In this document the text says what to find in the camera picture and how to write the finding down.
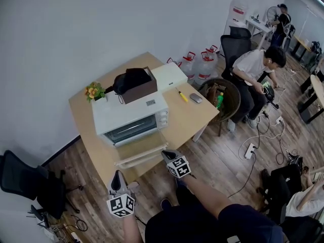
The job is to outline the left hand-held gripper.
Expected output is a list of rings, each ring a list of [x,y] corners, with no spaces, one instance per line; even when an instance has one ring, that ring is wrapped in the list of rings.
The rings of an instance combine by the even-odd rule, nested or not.
[[[135,199],[129,195],[130,191],[128,189],[127,182],[120,170],[115,171],[107,186],[109,192],[116,191],[117,193],[121,194],[119,196],[110,198],[107,201],[110,214],[118,218],[133,215]]]

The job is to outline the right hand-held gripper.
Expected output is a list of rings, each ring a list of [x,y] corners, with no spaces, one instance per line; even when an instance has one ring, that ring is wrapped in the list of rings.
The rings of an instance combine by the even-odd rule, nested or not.
[[[180,179],[191,173],[189,162],[177,150],[162,150],[161,155],[167,164],[170,173]]]

